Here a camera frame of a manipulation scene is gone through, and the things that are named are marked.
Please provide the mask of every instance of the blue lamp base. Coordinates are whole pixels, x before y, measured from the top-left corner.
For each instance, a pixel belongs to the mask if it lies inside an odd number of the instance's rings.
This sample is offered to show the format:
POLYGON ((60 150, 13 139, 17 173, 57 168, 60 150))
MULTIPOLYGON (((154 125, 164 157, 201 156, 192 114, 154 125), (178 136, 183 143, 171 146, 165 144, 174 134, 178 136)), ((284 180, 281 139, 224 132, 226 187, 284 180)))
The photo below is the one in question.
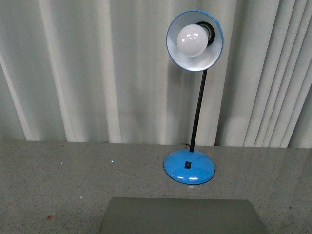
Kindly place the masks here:
POLYGON ((168 176, 183 184, 202 184, 215 174, 215 165, 202 152, 188 149, 174 151, 164 161, 168 176))

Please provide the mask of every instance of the power switch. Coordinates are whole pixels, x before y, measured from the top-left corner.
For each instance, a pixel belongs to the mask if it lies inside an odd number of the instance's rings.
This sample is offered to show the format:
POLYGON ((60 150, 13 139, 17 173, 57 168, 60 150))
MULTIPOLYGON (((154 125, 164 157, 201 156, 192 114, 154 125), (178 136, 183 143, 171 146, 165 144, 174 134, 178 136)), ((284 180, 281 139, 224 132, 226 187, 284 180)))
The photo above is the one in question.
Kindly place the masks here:
POLYGON ((192 164, 191 162, 186 161, 184 168, 185 169, 190 169, 191 168, 191 164, 192 164))

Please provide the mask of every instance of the lamp arm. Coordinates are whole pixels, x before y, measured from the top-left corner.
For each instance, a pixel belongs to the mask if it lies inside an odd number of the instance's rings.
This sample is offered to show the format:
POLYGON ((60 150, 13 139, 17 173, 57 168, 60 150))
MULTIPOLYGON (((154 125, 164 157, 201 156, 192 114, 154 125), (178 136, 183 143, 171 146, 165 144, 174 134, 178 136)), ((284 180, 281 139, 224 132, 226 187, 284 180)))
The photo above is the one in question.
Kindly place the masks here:
POLYGON ((206 76, 207 76, 207 69, 203 71, 203 75, 202 75, 202 78, 201 78, 201 84, 200 84, 200 90, 199 90, 199 96, 198 96, 198 102, 197 102, 197 109, 196 109, 196 114, 195 114, 194 124, 193 124, 190 152, 194 152, 194 146, 195 146, 195 140, 196 140, 196 134, 197 134, 197 127, 198 127, 198 121, 199 121, 199 113, 200 113, 201 102, 203 100, 206 76))

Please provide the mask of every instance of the blue desk lamp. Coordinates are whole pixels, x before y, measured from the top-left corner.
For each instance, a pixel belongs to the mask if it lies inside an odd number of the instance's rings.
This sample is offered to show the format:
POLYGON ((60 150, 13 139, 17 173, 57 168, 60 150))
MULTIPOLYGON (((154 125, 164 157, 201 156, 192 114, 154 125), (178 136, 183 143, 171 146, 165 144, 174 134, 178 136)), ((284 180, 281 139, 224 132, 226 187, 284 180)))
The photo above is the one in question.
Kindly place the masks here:
POLYGON ((202 184, 215 174, 213 161, 194 150, 194 146, 207 69, 219 59, 223 44, 219 22, 204 11, 191 10, 178 15, 167 32, 167 50, 172 60, 188 71, 203 72, 190 149, 172 152, 164 161, 167 175, 184 184, 202 184))

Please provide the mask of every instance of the blue lamp shade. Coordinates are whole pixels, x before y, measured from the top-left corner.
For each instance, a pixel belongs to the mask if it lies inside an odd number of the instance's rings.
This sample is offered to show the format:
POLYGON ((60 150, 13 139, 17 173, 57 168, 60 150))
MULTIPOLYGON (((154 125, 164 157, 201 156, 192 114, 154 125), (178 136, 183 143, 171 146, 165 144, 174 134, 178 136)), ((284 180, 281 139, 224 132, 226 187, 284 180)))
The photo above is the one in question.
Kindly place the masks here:
POLYGON ((167 50, 173 61, 180 67, 193 72, 210 68, 219 59, 223 49, 223 33, 219 22, 207 12, 192 10, 177 16, 169 26, 167 32, 167 50), (189 24, 207 22, 214 28, 215 38, 202 54, 196 57, 184 55, 177 46, 177 37, 182 28, 189 24))

